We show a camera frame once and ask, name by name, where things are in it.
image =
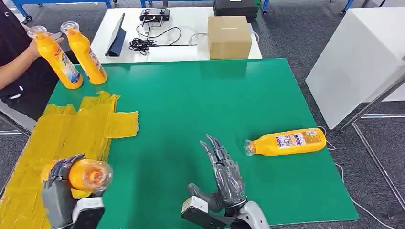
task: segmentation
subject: green tabletop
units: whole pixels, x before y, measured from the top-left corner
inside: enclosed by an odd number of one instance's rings
[[[238,162],[249,200],[271,225],[359,216],[327,149],[247,157],[245,139],[316,127],[285,59],[107,64],[105,84],[59,83],[50,99],[73,104],[100,90],[121,96],[117,112],[139,111],[136,137],[112,140],[114,170],[100,229],[197,226],[180,217],[187,185],[216,188],[200,140],[217,137]]]

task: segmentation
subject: yellow bottle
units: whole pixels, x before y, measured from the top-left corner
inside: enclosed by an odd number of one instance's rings
[[[35,40],[39,54],[48,61],[66,88],[76,89],[82,85],[82,76],[59,44],[48,35],[45,27],[33,26],[27,33]]]
[[[101,66],[96,55],[90,48],[90,41],[79,31],[79,24],[74,21],[67,21],[61,25],[69,41],[69,46],[75,54],[83,70],[92,84],[103,84],[107,80],[106,71]]]
[[[49,171],[56,162],[45,165],[41,172],[41,181],[48,180]],[[112,181],[112,173],[112,168],[106,162],[81,159],[71,166],[67,181],[73,189],[97,192],[108,187]]]
[[[326,138],[322,130],[308,128],[268,134],[255,141],[246,140],[245,153],[248,156],[299,154],[321,150],[325,145]]]

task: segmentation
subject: floor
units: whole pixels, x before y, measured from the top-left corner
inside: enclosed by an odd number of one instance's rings
[[[139,7],[138,1],[118,0],[118,7]],[[340,23],[339,14],[346,0],[271,0],[269,13],[259,16],[253,23],[254,30],[260,36],[259,47],[263,58],[284,57],[297,79],[308,105],[319,125],[325,122],[305,84],[305,78]],[[211,2],[170,2],[171,7],[211,6]],[[360,7],[362,1],[355,1],[352,7]],[[65,21],[76,21],[81,31],[90,40],[94,38],[97,28],[106,12],[105,4],[44,4],[26,5],[24,8],[32,15],[33,21],[28,25],[43,25],[48,31],[59,31]],[[403,102],[384,103],[375,108],[376,113],[404,113]],[[403,120],[361,120],[358,126],[363,131],[371,146],[380,157],[391,179],[399,191],[405,195],[405,128]],[[0,122],[0,129],[9,128]],[[387,212],[400,210],[389,186],[380,175],[366,149],[349,127],[345,132],[328,131],[328,140],[337,150],[331,151],[336,163],[345,171],[345,183],[354,200],[375,214],[386,224],[397,227],[400,223],[388,220]],[[0,140],[0,187],[4,185],[14,163],[16,162],[27,138],[23,136],[8,137]],[[348,222],[311,223],[294,226],[277,226],[284,229],[380,229],[384,228],[371,216],[357,208],[361,219]]]

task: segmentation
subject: black case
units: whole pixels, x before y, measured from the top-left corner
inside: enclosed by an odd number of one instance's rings
[[[215,16],[246,16],[248,23],[256,20],[255,0],[214,0]]]

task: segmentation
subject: bottle cap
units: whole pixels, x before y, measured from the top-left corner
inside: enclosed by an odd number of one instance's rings
[[[95,161],[86,166],[83,173],[83,184],[86,189],[103,191],[111,184],[113,170],[109,164],[103,161]]]
[[[48,36],[48,32],[47,32],[46,28],[41,25],[32,26],[27,31],[27,34],[32,39],[38,39],[38,40],[44,38],[45,36]]]
[[[256,153],[255,144],[250,140],[245,141],[245,153],[248,156],[252,156]]]
[[[79,32],[79,24],[74,21],[67,21],[61,25],[61,31],[66,35],[75,35]]]

